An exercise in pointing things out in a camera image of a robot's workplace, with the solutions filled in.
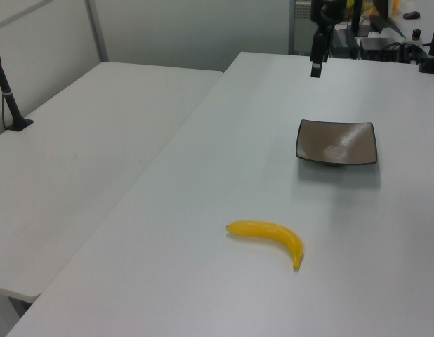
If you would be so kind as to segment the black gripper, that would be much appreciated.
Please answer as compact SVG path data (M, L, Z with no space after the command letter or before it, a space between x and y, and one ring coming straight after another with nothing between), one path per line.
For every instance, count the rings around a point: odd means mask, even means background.
M345 20L346 0L312 0L310 20L317 25L313 35L310 61L311 77L320 78L322 63L327 62L332 41L330 27Z

